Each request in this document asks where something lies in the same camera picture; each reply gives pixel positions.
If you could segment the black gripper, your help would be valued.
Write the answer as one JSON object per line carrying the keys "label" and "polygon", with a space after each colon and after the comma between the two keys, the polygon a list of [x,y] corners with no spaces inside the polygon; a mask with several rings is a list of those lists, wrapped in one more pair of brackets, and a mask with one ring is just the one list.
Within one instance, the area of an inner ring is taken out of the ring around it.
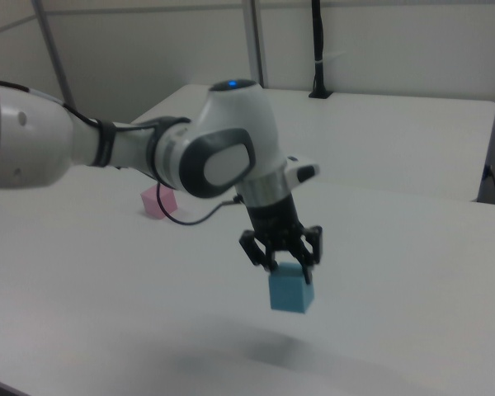
{"label": "black gripper", "polygon": [[323,228],[305,228],[300,223],[291,194],[271,205],[248,206],[247,213],[253,230],[244,230],[239,243],[251,263],[274,272],[278,268],[274,250],[290,250],[305,283],[311,285],[313,268],[323,254]]}

